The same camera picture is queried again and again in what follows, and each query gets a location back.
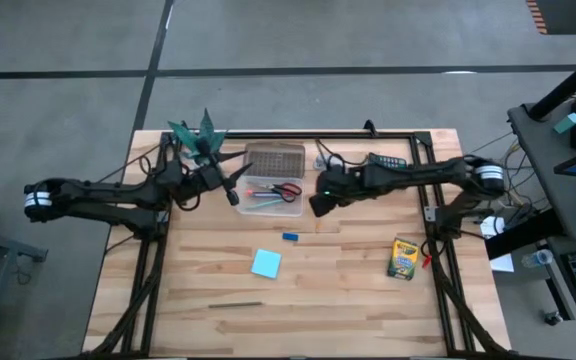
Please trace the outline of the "blue sticky note pad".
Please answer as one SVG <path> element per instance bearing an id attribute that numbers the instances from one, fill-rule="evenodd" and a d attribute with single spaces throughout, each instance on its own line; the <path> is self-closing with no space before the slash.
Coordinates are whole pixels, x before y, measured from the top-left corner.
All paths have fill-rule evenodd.
<path id="1" fill-rule="evenodd" d="M 281 260 L 282 255 L 279 253 L 258 249 L 253 259 L 251 272 L 265 278 L 276 279 Z"/>

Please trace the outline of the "teal pencil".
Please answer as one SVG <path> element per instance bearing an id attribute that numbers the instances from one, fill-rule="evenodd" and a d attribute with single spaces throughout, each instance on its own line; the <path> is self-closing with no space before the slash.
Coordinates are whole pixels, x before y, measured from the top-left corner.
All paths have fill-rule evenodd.
<path id="1" fill-rule="evenodd" d="M 266 202 L 247 206 L 244 208 L 244 210 L 253 210 L 253 209 L 263 208 L 263 207 L 267 207 L 267 206 L 283 204 L 283 203 L 286 203 L 286 202 L 284 200 L 276 199 L 276 200 L 266 201 Z"/>

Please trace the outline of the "black post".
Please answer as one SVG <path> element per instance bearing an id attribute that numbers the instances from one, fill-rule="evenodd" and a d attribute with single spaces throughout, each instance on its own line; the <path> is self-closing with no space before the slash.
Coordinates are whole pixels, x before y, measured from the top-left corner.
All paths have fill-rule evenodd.
<path id="1" fill-rule="evenodd" d="M 528 111 L 530 119 L 537 122 L 544 122 L 544 118 L 576 93 L 576 71 L 562 81 L 544 98 L 538 101 Z"/>

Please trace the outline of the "dark side desk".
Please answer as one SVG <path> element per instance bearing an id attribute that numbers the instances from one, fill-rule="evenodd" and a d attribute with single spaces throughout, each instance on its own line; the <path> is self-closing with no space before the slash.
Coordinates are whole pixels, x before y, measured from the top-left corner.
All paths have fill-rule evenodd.
<path id="1" fill-rule="evenodd" d="M 576 305 L 576 276 L 569 264 L 569 257 L 576 255 L 576 176 L 555 172 L 556 166 L 576 157 L 576 149 L 570 147 L 567 135 L 553 130 L 572 111 L 573 105 L 567 101 L 538 120 L 531 117 L 534 109 L 533 104 L 522 105 L 510 109 L 508 116 L 550 208 L 505 231 L 497 242 L 497 252 L 504 255 L 545 240 Z"/>

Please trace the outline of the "black calculator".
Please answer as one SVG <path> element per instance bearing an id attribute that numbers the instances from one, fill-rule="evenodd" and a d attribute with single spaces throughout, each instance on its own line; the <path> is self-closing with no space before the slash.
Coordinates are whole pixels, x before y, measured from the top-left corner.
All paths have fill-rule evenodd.
<path id="1" fill-rule="evenodd" d="M 403 158 L 379 155 L 375 153 L 368 154 L 368 162 L 370 164 L 376 164 L 391 169 L 404 169 L 407 167 L 407 161 Z"/>

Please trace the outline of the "dark floor mat striped edges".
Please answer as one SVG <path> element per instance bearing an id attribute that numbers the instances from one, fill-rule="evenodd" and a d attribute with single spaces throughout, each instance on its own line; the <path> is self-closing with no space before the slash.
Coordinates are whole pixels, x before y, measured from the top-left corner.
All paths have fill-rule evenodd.
<path id="1" fill-rule="evenodd" d="M 576 0 L 524 0 L 541 35 L 576 35 Z"/>

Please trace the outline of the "black aluminium table frame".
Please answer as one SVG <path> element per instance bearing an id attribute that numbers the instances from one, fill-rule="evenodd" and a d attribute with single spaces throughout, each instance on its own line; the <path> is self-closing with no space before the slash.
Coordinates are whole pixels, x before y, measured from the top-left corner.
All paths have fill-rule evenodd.
<path id="1" fill-rule="evenodd" d="M 253 131 L 227 139 L 224 151 L 247 142 L 301 144 L 306 150 L 303 213 L 299 217 L 243 215 L 222 190 L 201 196 L 192 212 L 171 213 L 163 271 L 154 299 L 151 357 L 408 357 L 446 355 L 436 289 L 430 266 L 410 281 L 386 275 L 395 237 L 422 243 L 423 214 L 416 188 L 378 200 L 337 208 L 315 218 L 307 204 L 318 175 L 317 148 L 309 137 L 324 138 L 331 150 L 358 162 L 368 152 L 428 157 L 421 135 L 435 143 L 436 160 L 461 155 L 454 129 L 417 132 L 382 130 L 371 138 L 358 131 L 287 131 L 296 139 L 270 139 L 280 131 Z M 298 241 L 282 239 L 296 233 Z M 491 337 L 510 348 L 491 266 L 482 239 L 464 236 L 454 244 L 468 306 Z M 130 241 L 103 260 L 83 351 L 98 347 L 128 307 L 140 244 Z M 258 249 L 282 255 L 276 279 L 250 272 Z M 444 253 L 442 262 L 450 271 Z M 261 301 L 262 306 L 208 308 L 210 304 Z"/>

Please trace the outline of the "clear plastic container lid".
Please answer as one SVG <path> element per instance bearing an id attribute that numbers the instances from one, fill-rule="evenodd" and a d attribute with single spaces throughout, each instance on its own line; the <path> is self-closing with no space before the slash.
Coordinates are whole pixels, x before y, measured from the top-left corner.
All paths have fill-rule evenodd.
<path id="1" fill-rule="evenodd" d="M 252 166 L 247 176 L 302 178 L 305 172 L 303 145 L 278 142 L 252 142 L 245 146 L 243 163 Z"/>

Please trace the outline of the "clear plastic storage container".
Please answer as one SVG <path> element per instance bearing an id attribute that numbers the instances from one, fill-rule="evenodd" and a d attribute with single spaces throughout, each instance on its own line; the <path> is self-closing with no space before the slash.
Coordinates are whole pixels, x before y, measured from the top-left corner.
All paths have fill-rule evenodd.
<path id="1" fill-rule="evenodd" d="M 302 195 L 298 196 L 292 203 L 283 203 L 263 208 L 244 210 L 245 207 L 271 201 L 282 200 L 282 198 L 254 198 L 247 195 L 247 191 L 270 191 L 261 188 L 264 184 L 281 184 L 284 182 L 294 183 L 302 188 Z M 239 195 L 239 204 L 236 209 L 239 213 L 244 215 L 254 216 L 274 216 L 274 217 L 299 217 L 303 213 L 303 181 L 300 178 L 286 178 L 286 177 L 257 177 L 257 176 L 242 176 L 236 187 L 236 192 Z"/>

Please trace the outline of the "clear water bottle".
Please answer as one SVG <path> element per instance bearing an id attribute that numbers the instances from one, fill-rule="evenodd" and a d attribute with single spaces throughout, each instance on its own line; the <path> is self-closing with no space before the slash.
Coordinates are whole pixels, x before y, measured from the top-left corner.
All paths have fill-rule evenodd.
<path id="1" fill-rule="evenodd" d="M 521 263 L 525 268 L 537 268 L 552 263 L 553 253 L 548 249 L 540 249 L 522 257 Z"/>

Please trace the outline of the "yellow green crayon box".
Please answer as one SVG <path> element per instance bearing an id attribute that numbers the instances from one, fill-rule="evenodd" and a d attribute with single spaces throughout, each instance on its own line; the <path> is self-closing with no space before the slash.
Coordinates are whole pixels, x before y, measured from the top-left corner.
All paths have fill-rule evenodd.
<path id="1" fill-rule="evenodd" d="M 418 256 L 419 246 L 416 243 L 396 238 L 392 246 L 387 275 L 402 280 L 412 280 Z"/>

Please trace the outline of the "white paper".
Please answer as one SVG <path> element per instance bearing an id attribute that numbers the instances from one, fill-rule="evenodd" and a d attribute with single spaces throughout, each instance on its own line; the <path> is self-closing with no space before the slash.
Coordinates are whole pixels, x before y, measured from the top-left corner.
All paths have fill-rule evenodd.
<path id="1" fill-rule="evenodd" d="M 502 217 L 488 216 L 480 224 L 480 231 L 485 240 L 504 232 L 505 220 Z M 512 256 L 506 254 L 490 261 L 491 269 L 497 272 L 513 273 Z"/>

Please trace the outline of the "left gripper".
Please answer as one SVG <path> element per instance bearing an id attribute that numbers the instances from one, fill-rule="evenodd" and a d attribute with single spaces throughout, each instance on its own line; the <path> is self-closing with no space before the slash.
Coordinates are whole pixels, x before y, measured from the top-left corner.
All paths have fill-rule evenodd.
<path id="1" fill-rule="evenodd" d="M 221 153 L 218 152 L 216 157 L 219 162 L 225 162 L 230 159 L 237 158 L 246 154 L 246 151 L 238 151 L 232 153 Z M 205 165 L 199 167 L 195 170 L 195 175 L 197 177 L 197 185 L 200 193 L 213 191 L 215 189 L 221 188 L 224 191 L 233 189 L 236 187 L 237 180 L 252 166 L 252 163 L 248 163 L 233 172 L 228 178 L 225 177 L 221 166 L 218 164 Z"/>

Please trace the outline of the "dark red pencil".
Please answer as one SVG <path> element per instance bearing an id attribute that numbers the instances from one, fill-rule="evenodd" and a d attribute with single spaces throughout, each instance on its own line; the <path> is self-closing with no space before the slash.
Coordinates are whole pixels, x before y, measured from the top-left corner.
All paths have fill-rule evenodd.
<path id="1" fill-rule="evenodd" d="M 284 182 L 281 184 L 264 184 L 261 188 L 277 193 L 284 202 L 292 203 L 302 195 L 302 188 L 294 183 Z"/>

